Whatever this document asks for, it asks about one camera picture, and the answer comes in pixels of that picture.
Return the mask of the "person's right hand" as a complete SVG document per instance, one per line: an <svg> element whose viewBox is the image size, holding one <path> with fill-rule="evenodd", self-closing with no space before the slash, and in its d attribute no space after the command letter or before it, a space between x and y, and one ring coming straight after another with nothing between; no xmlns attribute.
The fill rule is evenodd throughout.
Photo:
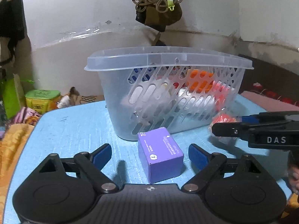
<svg viewBox="0 0 299 224"><path fill-rule="evenodd" d="M288 166L288 181L291 186L292 191L298 195L299 191L299 169L296 165L289 165Z"/></svg>

